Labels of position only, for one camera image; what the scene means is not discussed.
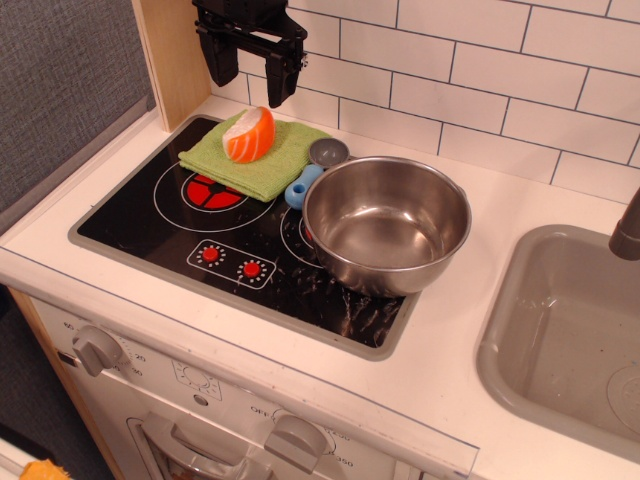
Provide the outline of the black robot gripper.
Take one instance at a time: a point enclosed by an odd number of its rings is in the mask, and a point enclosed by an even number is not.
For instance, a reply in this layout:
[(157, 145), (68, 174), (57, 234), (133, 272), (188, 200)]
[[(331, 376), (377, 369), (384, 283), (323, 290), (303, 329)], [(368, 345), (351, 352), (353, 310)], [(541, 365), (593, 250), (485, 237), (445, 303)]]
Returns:
[(307, 65), (306, 30), (287, 13), (287, 1), (193, 1), (198, 10), (196, 32), (211, 79), (218, 87), (239, 73), (237, 47), (267, 54), (268, 102), (281, 106), (297, 88)]

